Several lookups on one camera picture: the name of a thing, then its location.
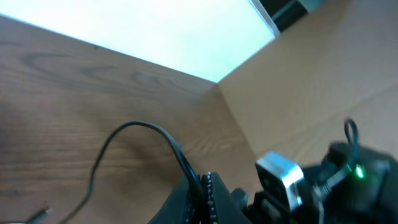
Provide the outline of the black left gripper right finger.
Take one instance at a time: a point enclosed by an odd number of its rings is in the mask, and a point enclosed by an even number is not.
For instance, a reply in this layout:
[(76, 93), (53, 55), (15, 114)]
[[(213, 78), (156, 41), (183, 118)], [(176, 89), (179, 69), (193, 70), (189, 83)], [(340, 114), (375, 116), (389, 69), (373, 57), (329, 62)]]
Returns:
[(201, 177), (205, 193), (202, 223), (250, 224), (216, 172)]

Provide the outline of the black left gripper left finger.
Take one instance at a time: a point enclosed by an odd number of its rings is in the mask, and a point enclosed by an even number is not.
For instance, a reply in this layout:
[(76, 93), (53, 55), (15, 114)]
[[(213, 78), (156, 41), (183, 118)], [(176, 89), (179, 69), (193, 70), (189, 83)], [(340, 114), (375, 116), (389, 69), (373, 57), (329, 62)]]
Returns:
[(183, 175), (148, 224), (199, 224), (204, 221), (203, 212), (203, 199)]

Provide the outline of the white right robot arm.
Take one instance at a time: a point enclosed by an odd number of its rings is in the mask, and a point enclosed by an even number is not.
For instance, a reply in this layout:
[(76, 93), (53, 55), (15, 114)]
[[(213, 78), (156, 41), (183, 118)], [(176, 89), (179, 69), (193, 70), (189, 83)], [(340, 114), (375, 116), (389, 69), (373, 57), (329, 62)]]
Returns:
[(269, 152), (256, 170), (253, 204), (235, 190), (226, 208), (209, 208), (210, 223), (397, 223), (397, 160), (388, 154), (333, 142), (318, 164)]

